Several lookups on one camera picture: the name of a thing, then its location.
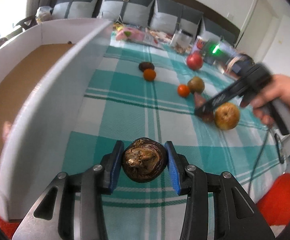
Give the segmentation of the yellow brown pear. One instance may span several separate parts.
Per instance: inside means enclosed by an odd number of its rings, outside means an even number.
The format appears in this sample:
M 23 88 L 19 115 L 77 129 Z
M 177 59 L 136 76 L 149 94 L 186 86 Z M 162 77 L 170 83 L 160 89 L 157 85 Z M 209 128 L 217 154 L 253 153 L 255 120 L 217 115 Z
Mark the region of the yellow brown pear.
M 240 111 L 236 105 L 226 102 L 218 107 L 214 114 L 216 126 L 224 131 L 235 128 L 240 120 Z

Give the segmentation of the small orange tangerine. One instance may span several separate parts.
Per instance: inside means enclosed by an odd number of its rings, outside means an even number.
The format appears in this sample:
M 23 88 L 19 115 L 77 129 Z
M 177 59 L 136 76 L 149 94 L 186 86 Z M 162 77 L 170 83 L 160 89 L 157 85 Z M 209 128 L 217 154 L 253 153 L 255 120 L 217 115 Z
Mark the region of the small orange tangerine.
M 154 81 L 156 78 L 156 72 L 153 69 L 146 69 L 143 72 L 143 77 L 146 81 Z

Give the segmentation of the dark brown mangosteen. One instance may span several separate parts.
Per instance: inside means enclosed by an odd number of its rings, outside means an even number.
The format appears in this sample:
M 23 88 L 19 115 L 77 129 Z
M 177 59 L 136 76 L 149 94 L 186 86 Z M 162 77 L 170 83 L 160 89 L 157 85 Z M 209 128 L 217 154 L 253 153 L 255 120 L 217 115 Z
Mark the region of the dark brown mangosteen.
M 142 137 L 130 144 L 122 156 L 122 168 L 129 179 L 147 183 L 156 179 L 166 168 L 168 154 L 162 144 Z

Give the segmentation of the dark red small fruit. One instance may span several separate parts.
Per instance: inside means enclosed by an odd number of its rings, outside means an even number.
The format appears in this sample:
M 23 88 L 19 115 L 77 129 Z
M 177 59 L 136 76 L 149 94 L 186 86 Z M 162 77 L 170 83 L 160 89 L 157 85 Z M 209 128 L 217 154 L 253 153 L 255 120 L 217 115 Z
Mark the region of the dark red small fruit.
M 199 94 L 198 92 L 194 93 L 194 106 L 195 111 L 194 114 L 201 118 L 203 122 L 210 123 L 214 120 L 214 114 L 213 112 L 199 112 L 198 108 L 202 107 L 206 103 L 206 99 Z

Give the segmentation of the green brown round fruit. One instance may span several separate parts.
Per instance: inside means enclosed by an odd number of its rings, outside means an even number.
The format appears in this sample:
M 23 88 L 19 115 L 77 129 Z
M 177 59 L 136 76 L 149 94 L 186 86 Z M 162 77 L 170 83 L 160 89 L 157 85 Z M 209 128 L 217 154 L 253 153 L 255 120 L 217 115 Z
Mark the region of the green brown round fruit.
M 192 79 L 190 79 L 187 83 L 187 86 L 189 87 L 189 90 L 192 94 L 202 94 L 205 88 L 204 81 L 198 76 L 194 76 Z

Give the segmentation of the red cushion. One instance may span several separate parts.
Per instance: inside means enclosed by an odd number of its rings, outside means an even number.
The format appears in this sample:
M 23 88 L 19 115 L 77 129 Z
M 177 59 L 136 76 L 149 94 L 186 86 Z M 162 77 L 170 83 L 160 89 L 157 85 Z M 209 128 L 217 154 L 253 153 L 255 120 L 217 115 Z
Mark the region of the red cushion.
M 269 226 L 287 225 L 290 222 L 290 173 L 279 176 L 256 205 Z

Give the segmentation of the red pomegranate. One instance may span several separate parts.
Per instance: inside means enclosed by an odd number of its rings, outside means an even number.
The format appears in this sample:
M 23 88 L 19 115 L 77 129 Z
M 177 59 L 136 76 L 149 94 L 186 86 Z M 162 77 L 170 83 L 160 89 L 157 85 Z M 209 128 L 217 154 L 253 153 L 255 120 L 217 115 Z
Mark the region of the red pomegranate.
M 199 70 L 203 66 L 203 59 L 199 53 L 192 53 L 186 59 L 187 66 L 191 70 Z

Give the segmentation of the grey white pillow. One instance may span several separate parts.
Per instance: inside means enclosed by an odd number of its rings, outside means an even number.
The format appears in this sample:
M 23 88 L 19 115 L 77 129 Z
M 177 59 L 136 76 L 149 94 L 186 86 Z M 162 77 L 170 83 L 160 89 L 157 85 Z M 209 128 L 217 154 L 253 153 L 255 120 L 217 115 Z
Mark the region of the grey white pillow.
M 57 0 L 52 19 L 92 18 L 98 0 Z
M 172 0 L 155 0 L 149 27 L 166 34 L 182 29 L 196 36 L 203 12 Z
M 225 40 L 231 45 L 234 45 L 236 42 L 236 36 L 234 34 L 206 17 L 202 18 L 199 36 L 205 41 L 209 39 L 218 41 Z
M 102 0 L 99 18 L 147 27 L 155 0 Z

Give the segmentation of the clear jar black lid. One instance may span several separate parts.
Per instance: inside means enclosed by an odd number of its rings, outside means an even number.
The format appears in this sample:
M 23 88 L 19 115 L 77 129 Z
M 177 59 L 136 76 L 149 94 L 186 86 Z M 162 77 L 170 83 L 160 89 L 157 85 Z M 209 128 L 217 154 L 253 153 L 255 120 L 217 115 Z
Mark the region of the clear jar black lid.
M 193 35 L 185 30 L 176 30 L 171 39 L 170 47 L 179 54 L 184 54 L 193 39 Z

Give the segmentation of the dark mangosteen on blanket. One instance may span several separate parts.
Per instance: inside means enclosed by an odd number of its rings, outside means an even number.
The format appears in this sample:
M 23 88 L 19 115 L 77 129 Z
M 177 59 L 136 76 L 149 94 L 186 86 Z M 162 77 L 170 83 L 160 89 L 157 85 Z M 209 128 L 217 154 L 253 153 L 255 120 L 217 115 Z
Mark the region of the dark mangosteen on blanket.
M 144 72 L 147 69 L 154 70 L 155 69 L 155 66 L 151 62 L 141 62 L 138 65 L 138 68 L 139 68 L 140 71 Z

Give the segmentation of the teal plaid blanket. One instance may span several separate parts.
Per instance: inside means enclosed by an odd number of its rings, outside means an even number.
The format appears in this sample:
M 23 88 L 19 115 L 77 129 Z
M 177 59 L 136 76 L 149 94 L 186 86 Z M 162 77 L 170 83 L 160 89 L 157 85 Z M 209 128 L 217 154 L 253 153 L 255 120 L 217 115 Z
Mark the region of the teal plaid blanket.
M 146 81 L 138 65 L 151 62 L 154 81 Z M 83 96 L 70 134 L 63 170 L 84 172 L 101 161 L 116 141 L 125 146 L 147 137 L 171 141 L 178 153 L 205 172 L 232 173 L 258 201 L 286 169 L 279 162 L 275 141 L 251 108 L 240 111 L 238 125 L 221 131 L 194 115 L 193 97 L 177 93 L 180 84 L 199 76 L 203 96 L 210 98 L 232 83 L 205 64 L 193 72 L 185 58 L 165 48 L 142 46 L 112 37 L 101 64 Z M 179 239 L 186 198 L 172 188 L 168 171 L 149 183 L 135 183 L 120 173 L 116 190 L 103 196 L 109 239 Z

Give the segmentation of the pink snack bag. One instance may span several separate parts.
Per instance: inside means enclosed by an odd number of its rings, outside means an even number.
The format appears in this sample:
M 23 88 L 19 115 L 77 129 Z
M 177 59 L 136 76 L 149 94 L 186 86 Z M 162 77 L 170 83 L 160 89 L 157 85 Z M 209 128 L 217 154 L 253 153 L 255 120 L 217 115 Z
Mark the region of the pink snack bag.
M 116 41 L 120 40 L 131 40 L 131 41 L 140 41 L 144 40 L 145 33 L 135 29 L 135 28 L 122 28 L 116 34 Z

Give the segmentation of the white cardboard box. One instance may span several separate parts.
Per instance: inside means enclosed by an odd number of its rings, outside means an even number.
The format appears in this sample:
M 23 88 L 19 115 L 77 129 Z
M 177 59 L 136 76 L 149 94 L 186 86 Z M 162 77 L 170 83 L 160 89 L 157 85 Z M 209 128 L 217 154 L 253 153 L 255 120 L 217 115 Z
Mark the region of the white cardboard box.
M 113 23 L 99 18 L 46 21 L 0 47 L 0 83 L 42 45 L 70 49 L 22 104 L 0 155 L 0 217 L 24 218 L 61 171 L 83 96 L 111 40 Z

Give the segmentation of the grey white pillow far left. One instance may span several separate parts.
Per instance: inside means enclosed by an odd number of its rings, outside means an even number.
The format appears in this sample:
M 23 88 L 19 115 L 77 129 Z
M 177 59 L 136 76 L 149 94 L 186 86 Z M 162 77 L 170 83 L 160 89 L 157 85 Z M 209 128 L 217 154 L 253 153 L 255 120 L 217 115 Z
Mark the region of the grey white pillow far left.
M 98 0 L 57 0 L 52 19 L 92 18 Z

